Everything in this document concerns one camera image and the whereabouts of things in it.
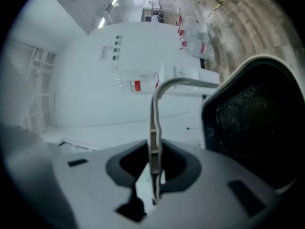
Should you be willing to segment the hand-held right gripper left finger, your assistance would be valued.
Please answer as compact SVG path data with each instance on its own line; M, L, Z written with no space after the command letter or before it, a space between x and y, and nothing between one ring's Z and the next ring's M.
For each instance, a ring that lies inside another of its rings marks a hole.
M17 194L47 225L56 229L140 229L118 213L127 206L135 183L128 173L122 186L107 162L127 146L64 153L55 143L18 126L3 128L3 164Z

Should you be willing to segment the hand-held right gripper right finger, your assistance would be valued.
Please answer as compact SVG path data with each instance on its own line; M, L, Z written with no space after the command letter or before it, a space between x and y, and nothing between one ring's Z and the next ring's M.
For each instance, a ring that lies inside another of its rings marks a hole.
M165 193L147 218L149 229L253 229L275 209L280 196L260 177L223 154L164 141L194 155L197 180L183 192Z

